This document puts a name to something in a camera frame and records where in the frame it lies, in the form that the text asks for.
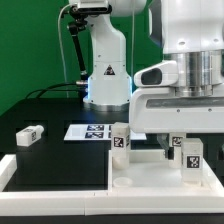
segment black table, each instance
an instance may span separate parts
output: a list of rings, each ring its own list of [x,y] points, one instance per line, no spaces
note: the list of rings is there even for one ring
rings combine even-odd
[[[86,110],[77,99],[28,99],[18,102],[0,117],[1,130],[4,130],[0,132],[1,155],[16,153],[18,162],[18,169],[5,191],[107,189],[110,142],[64,142],[63,138],[70,124],[113,124],[115,122],[128,122],[128,112],[108,113]],[[29,149],[18,147],[15,139],[16,132],[30,125],[44,126],[42,139]],[[202,136],[208,150],[207,137]],[[150,144],[153,147],[157,144],[153,137]],[[0,217],[0,223],[223,224],[224,215]]]

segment paper sheet with markers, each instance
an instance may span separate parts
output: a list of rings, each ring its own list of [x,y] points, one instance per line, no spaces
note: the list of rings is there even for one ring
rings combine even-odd
[[[72,124],[65,141],[111,140],[111,124]],[[146,140],[145,134],[131,131],[131,140]]]

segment white plastic base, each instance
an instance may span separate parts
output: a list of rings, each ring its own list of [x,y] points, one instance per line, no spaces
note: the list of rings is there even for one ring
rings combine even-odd
[[[180,170],[169,167],[163,150],[131,151],[126,170],[112,170],[109,157],[107,191],[2,192],[0,215],[224,213],[223,186],[205,161],[198,187],[182,184]],[[4,157],[1,184],[7,183],[5,174],[11,175],[12,167],[15,156]]]
[[[138,88],[130,102],[129,125],[135,133],[223,133],[224,106],[214,105],[223,89],[224,84],[213,86],[213,96],[204,98],[213,99],[210,106],[188,105],[180,108],[177,105],[150,106],[149,100],[177,99],[173,87]]]

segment robot logo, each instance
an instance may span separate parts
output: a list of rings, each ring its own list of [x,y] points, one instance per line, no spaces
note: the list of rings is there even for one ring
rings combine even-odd
[[[111,65],[108,66],[107,70],[104,72],[104,75],[115,75]]]

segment small white box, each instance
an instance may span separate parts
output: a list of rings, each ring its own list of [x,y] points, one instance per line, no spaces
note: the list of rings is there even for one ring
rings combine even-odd
[[[40,125],[29,126],[16,133],[16,142],[18,146],[28,147],[41,138],[44,128]]]
[[[203,143],[197,138],[182,140],[182,180],[201,182],[203,167]]]
[[[111,150],[113,157],[126,158],[130,150],[130,127],[127,123],[116,122],[111,126]]]

